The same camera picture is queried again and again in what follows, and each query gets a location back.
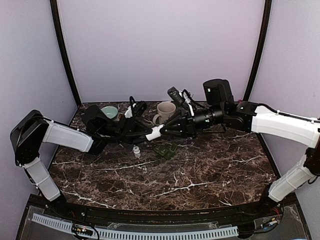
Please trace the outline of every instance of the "marble table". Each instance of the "marble table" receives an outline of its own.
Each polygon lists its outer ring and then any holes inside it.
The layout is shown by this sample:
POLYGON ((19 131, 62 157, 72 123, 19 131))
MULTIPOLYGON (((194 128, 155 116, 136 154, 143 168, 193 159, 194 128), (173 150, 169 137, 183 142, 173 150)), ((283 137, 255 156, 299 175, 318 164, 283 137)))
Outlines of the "marble table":
MULTIPOLYGON (((85 129, 83 104, 71 126, 85 129)), ((96 103, 123 112, 128 103, 96 103)), ((157 102, 148 102, 143 121, 152 126, 157 102)), ((215 126, 197 138, 164 136, 139 144, 141 157, 130 144, 109 143, 100 155, 60 146, 49 169, 70 203, 124 210, 195 210, 258 201, 276 179, 254 133, 215 126), (154 146, 178 145, 170 160, 159 158, 154 146)))

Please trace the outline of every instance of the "black cable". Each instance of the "black cable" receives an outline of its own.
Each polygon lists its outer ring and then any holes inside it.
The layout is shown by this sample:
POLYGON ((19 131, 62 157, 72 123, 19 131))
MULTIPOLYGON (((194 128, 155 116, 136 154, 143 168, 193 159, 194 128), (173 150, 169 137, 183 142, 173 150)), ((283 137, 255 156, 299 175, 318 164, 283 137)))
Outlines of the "black cable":
POLYGON ((221 123, 221 127, 222 127, 223 131, 210 131, 210 129, 214 128, 215 126, 216 125, 213 125, 210 128, 202 129, 201 133, 205 133, 205 134, 225 134, 227 132, 227 128, 225 127, 225 125, 223 125, 223 123, 221 123))
POLYGON ((237 211, 235 212, 235 214, 243 214, 243 215, 247 215, 247 216, 257 216, 258 213, 248 213, 248 212, 244 212, 244 211, 237 211))
POLYGON ((194 103, 195 105, 197 105, 198 107, 202 108, 202 109, 205 109, 206 107, 205 106, 202 106, 200 103, 196 102, 195 100, 193 100, 193 98, 191 97, 190 93, 186 90, 186 89, 183 89, 182 91, 182 95, 183 93, 185 93, 187 95, 187 97, 190 99, 190 101, 192 103, 194 103))
POLYGON ((50 205, 50 202, 49 202, 47 199, 45 199, 45 197, 43 197, 43 199, 47 202, 47 206, 48 206, 55 214, 57 214, 60 218, 65 219, 65 220, 69 220, 69 221, 71 221, 72 223, 73 223, 73 222, 81 223, 81 224, 85 225, 86 227, 89 226, 89 228, 92 228, 92 229, 95 231, 97 240, 100 240, 100 234, 99 234, 99 232, 97 231, 97 229, 96 229, 94 226, 91 226, 90 223, 87 223, 87 222, 84 222, 84 221, 81 221, 81 220, 78 220, 78 219, 75 219, 75 218, 70 218, 70 217, 67 217, 67 216, 62 216, 61 214, 57 213, 57 211, 50 205))
POLYGON ((256 46, 256 51, 254 55, 254 60, 252 64, 252 69, 250 72, 250 77, 245 89, 245 93, 243 96, 244 101, 248 101, 252 92, 252 89, 254 87, 255 79, 258 73, 261 56, 263 54, 263 49, 266 41, 267 36, 267 30, 268 30, 268 24, 269 24, 269 18, 271 13, 271 5, 272 0, 265 0, 264 1, 264 10, 263 10, 263 16, 262 16, 262 22, 261 22, 261 28, 259 33, 259 40, 258 44, 256 46))
POLYGON ((197 107, 196 107, 196 104, 194 102, 191 102, 191 107, 192 107, 192 110, 194 112, 197 111, 197 107))
POLYGON ((130 97, 129 97, 129 102, 130 102, 130 104, 131 104, 131 103, 132 103, 132 104, 135 104, 135 103, 136 103, 136 100, 134 99, 133 96, 130 96, 130 97))
POLYGON ((132 140, 132 144, 141 144, 148 141, 146 136, 140 137, 140 138, 136 138, 132 140))
POLYGON ((260 225, 259 227, 257 227, 256 229, 252 230, 252 231, 239 231, 239 234, 266 234, 266 233, 269 233, 271 232, 272 230, 274 230, 282 221, 282 219, 284 218, 284 211, 285 211, 285 207, 284 207, 284 203, 282 201, 282 216, 281 216, 281 219, 279 220, 279 222, 275 223, 273 228, 269 229, 269 230, 266 230, 266 231, 258 231, 258 230, 261 230, 263 227, 260 225))
POLYGON ((184 103, 181 105, 185 110, 187 110, 188 112, 190 111, 190 109, 189 109, 189 107, 187 107, 188 106, 188 104, 187 105, 185 105, 184 103))
POLYGON ((273 228, 271 228, 271 229, 269 229, 269 230, 267 230, 267 231, 254 232, 253 234, 266 234, 266 233, 269 233, 269 232, 275 230, 275 228, 276 228, 278 225, 280 225, 282 219, 284 218, 284 214, 285 214, 285 204, 284 204, 284 201, 282 200, 282 215, 281 215, 281 220, 280 220, 278 223, 276 223, 273 228))
POLYGON ((285 117, 290 117, 290 118, 294 118, 294 119, 299 119, 299 120, 304 120, 304 121, 307 121, 307 122, 314 122, 316 124, 320 124, 320 120, 311 120, 309 118, 305 118, 305 117, 302 117, 302 116, 296 116, 296 115, 292 115, 290 113, 285 113, 285 112, 281 112, 281 111, 277 111, 275 109, 273 109, 272 107, 268 106, 267 104, 264 104, 264 103, 259 103, 258 104, 259 106, 263 106, 263 107, 266 107, 267 109, 269 109, 271 112, 275 113, 275 114, 279 114, 279 115, 282 115, 282 116, 285 116, 285 117))
POLYGON ((317 181, 317 179, 318 179, 318 177, 319 176, 316 176, 312 181, 310 181, 310 179, 308 180, 308 184, 313 184, 313 183, 315 183, 315 181, 317 181))
POLYGON ((77 89, 73 71, 71 70, 71 65, 70 65, 67 48, 64 40, 63 30, 62 30, 62 24, 59 17, 59 7, 58 7, 57 0, 50 0, 50 5, 51 5, 51 13, 52 13, 53 25, 55 29, 55 35, 56 35, 57 43, 60 49, 60 54, 61 54, 61 59, 63 62, 65 74, 68 79, 75 103, 79 107, 82 104, 82 102, 77 89))

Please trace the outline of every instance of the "purple wall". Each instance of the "purple wall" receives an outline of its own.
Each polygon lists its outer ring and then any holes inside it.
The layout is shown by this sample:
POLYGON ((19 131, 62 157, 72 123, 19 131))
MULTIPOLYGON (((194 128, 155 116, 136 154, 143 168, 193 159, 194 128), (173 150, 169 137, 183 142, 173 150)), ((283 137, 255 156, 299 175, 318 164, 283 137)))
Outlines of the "purple wall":
POLYGON ((168 100, 224 78, 244 95, 263 0, 59 1, 65 42, 83 102, 168 100))
MULTIPOLYGON (((30 193, 24 170, 15 166, 10 132, 32 109, 68 123, 76 111, 61 60, 49 1, 4 0, 0 7, 0 235, 16 239, 30 193)), ((55 145, 45 145, 48 166, 55 145)))
MULTIPOLYGON (((320 116, 320 1, 272 1, 269 29, 251 101, 307 117, 320 116)), ((306 147, 264 135, 284 174, 306 147)), ((320 181, 297 191, 313 239, 320 236, 320 181)))

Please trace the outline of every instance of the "small white bottle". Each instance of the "small white bottle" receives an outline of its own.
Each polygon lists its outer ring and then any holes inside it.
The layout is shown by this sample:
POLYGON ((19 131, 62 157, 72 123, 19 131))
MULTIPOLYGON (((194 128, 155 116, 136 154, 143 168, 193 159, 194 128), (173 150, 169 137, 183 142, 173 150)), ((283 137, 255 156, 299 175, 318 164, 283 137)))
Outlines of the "small white bottle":
POLYGON ((141 157, 140 148, 138 146, 134 146, 133 147, 133 153, 134 153, 134 156, 136 158, 140 158, 141 157))

